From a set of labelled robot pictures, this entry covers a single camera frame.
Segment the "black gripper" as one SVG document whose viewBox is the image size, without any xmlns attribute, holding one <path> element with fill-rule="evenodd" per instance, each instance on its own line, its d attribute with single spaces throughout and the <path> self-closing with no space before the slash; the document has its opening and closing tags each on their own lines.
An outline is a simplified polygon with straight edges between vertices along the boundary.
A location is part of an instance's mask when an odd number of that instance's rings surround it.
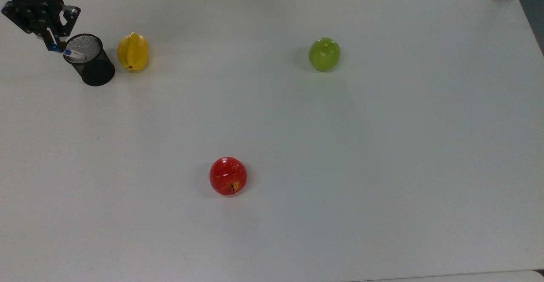
<svg viewBox="0 0 544 282">
<path fill-rule="evenodd" d="M 80 8 L 64 5 L 62 1 L 37 5 L 8 1 L 2 9 L 2 14 L 22 31 L 42 37 L 47 50 L 53 52 L 66 49 L 67 38 L 80 13 Z"/>
</svg>

